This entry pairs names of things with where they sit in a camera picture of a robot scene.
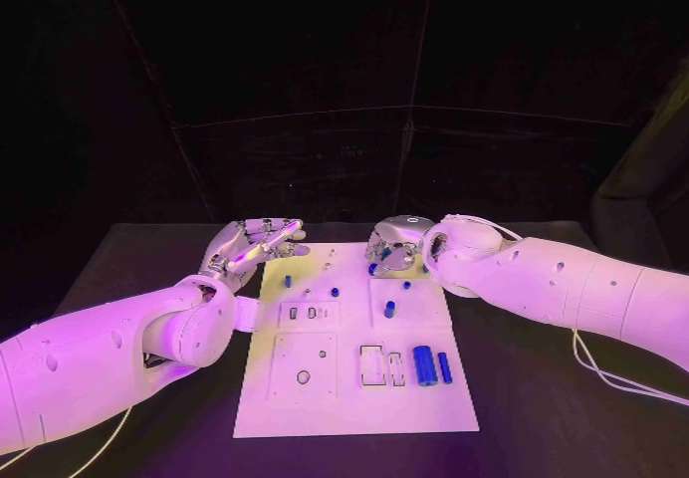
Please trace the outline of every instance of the black table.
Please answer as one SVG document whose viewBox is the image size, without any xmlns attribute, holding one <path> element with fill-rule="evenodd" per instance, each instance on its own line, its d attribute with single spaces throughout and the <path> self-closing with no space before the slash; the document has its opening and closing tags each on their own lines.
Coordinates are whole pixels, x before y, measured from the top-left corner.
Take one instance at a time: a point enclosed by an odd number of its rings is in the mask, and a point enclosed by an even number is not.
<svg viewBox="0 0 689 478">
<path fill-rule="evenodd" d="M 221 227 L 116 225 L 58 313 L 169 287 L 195 272 Z M 307 240 L 366 241 L 372 227 L 307 225 Z M 575 223 L 509 228 L 593 248 Z M 258 296 L 260 279 L 257 273 L 242 295 Z M 689 408 L 607 386 L 574 360 L 571 331 L 477 299 L 449 295 L 449 305 L 480 432 L 232 439 L 251 341 L 235 333 L 218 363 L 136 406 L 82 476 L 689 476 Z M 689 396 L 679 367 L 614 340 L 584 337 L 604 369 Z M 118 421 L 42 445 L 6 476 L 67 477 Z"/>
</svg>

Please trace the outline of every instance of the pegboard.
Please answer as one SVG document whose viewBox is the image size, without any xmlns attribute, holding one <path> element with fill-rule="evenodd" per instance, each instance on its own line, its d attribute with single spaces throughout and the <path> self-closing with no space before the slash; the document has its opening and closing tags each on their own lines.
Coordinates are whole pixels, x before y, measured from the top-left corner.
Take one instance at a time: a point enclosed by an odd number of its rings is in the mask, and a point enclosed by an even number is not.
<svg viewBox="0 0 689 478">
<path fill-rule="evenodd" d="M 372 278 L 365 243 L 309 246 L 307 256 L 266 265 L 234 437 L 479 430 L 446 296 L 421 260 Z M 418 385 L 420 345 L 438 375 L 438 353 L 449 355 L 451 384 Z"/>
</svg>

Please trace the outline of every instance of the robotic hand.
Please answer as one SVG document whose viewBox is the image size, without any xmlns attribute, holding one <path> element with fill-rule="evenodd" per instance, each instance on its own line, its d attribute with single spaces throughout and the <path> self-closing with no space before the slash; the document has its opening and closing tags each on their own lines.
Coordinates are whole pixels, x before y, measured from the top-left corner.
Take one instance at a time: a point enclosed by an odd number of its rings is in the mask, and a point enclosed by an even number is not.
<svg viewBox="0 0 689 478">
<path fill-rule="evenodd" d="M 302 221 L 229 223 L 199 273 L 57 317 L 0 344 L 0 455 L 78 433 L 219 358 L 258 263 L 309 254 Z"/>
<path fill-rule="evenodd" d="M 689 371 L 689 276 L 568 244 L 522 239 L 473 216 L 449 215 L 436 225 L 415 216 L 378 223 L 366 250 L 374 275 L 413 267 L 417 252 L 453 294 L 482 297 L 538 322 L 614 337 Z"/>
</svg>

